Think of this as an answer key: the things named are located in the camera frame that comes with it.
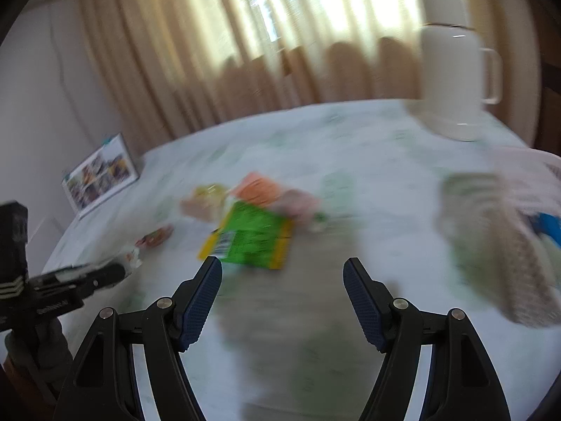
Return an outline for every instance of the small red packet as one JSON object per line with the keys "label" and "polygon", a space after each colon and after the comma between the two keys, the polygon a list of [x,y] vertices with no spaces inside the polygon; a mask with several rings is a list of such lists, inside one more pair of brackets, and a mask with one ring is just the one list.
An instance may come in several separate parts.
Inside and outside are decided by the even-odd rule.
{"label": "small red packet", "polygon": [[321,204],[314,195],[301,189],[284,187],[258,172],[246,175],[230,194],[300,224],[310,223]]}
{"label": "small red packet", "polygon": [[173,226],[167,225],[163,226],[162,228],[158,228],[155,231],[152,231],[150,234],[142,237],[142,239],[138,239],[136,241],[135,246],[138,248],[154,248],[160,245],[162,242],[169,239],[169,236],[172,235]]}

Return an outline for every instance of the black clamp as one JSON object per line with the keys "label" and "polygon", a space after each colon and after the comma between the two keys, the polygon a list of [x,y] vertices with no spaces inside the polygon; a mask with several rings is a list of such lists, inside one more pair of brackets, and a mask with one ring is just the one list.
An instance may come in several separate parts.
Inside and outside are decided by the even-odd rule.
{"label": "black clamp", "polygon": [[54,421],[143,421],[133,344],[143,344],[150,385],[163,421],[204,421],[179,353],[196,342],[218,288],[222,266],[208,257],[171,298],[119,315],[102,309],[83,339],[65,380]]}
{"label": "black clamp", "polygon": [[420,421],[508,421],[507,401],[489,355],[464,311],[420,312],[373,281],[358,258],[343,283],[366,339],[386,353],[360,421],[404,419],[422,345],[433,345]]}
{"label": "black clamp", "polygon": [[[221,281],[220,261],[210,256],[171,298],[122,315],[102,309],[76,354],[54,421],[143,421],[134,343],[144,345],[160,419],[204,421],[178,353],[198,339]],[[357,258],[345,263],[343,283],[366,339],[386,353],[360,421],[404,419],[422,345],[433,345],[433,354],[421,421],[510,420],[493,364],[462,310],[420,312],[394,299]]]}

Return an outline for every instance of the white thermos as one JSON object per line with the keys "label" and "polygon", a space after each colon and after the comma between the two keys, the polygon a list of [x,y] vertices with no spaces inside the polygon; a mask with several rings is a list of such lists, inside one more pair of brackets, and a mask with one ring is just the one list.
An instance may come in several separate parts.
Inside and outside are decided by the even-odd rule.
{"label": "white thermos", "polygon": [[[500,102],[502,62],[493,49],[482,47],[470,28],[463,0],[419,0],[424,10],[421,31],[422,114],[434,132],[460,141],[481,137],[484,104]],[[490,97],[485,57],[491,59]]]}

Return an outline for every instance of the food wrapper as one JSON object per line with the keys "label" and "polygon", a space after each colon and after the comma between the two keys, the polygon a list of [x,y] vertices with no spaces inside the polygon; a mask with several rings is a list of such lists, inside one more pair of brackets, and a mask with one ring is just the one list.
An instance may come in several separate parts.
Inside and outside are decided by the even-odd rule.
{"label": "food wrapper", "polygon": [[105,262],[105,264],[109,263],[121,263],[128,276],[134,269],[138,269],[142,264],[140,250],[135,246],[125,247],[119,254]]}
{"label": "food wrapper", "polygon": [[180,201],[181,213],[208,223],[222,219],[228,188],[219,183],[199,185],[189,198]]}
{"label": "food wrapper", "polygon": [[246,202],[234,203],[221,226],[203,244],[198,257],[280,269],[286,259],[292,221]]}
{"label": "food wrapper", "polygon": [[230,194],[299,224],[310,224],[320,213],[321,201],[316,196],[301,189],[286,188],[258,172],[246,175]]}
{"label": "food wrapper", "polygon": [[155,231],[147,234],[146,236],[142,237],[142,239],[138,239],[136,241],[135,246],[138,248],[154,248],[169,239],[169,236],[172,235],[173,226],[166,225],[162,228],[158,228]]}

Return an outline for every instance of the white wall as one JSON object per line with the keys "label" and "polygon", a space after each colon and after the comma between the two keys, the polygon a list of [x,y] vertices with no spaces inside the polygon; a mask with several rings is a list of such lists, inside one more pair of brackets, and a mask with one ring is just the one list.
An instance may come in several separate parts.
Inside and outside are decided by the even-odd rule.
{"label": "white wall", "polygon": [[30,236],[44,220],[32,241],[30,274],[43,269],[74,217],[63,173],[119,131],[116,108],[86,55],[76,0],[21,13],[0,45],[0,203],[28,207]]}

